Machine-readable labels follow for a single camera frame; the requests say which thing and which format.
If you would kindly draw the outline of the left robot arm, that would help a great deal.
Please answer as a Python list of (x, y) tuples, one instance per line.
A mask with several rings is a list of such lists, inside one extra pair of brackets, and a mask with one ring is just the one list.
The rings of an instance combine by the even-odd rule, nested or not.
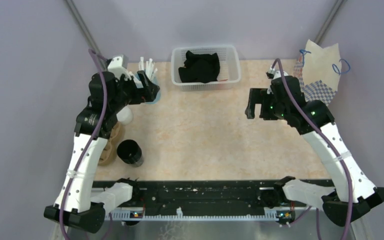
[(54, 204), (45, 208), (43, 216), (60, 224), (95, 234), (109, 213), (125, 203), (134, 207), (140, 193), (134, 180), (121, 178), (96, 196), (91, 196), (100, 157), (117, 123), (117, 113), (127, 105), (152, 102), (160, 90), (143, 70), (134, 77), (102, 71), (89, 82), (90, 95), (86, 107), (77, 115), (73, 150), (60, 194)]

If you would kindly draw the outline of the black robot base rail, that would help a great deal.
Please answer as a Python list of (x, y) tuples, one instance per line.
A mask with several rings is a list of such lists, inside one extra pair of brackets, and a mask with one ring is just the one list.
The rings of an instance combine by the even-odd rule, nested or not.
[(132, 199), (112, 219), (139, 221), (258, 221), (288, 224), (307, 204), (277, 200), (275, 180), (138, 180)]

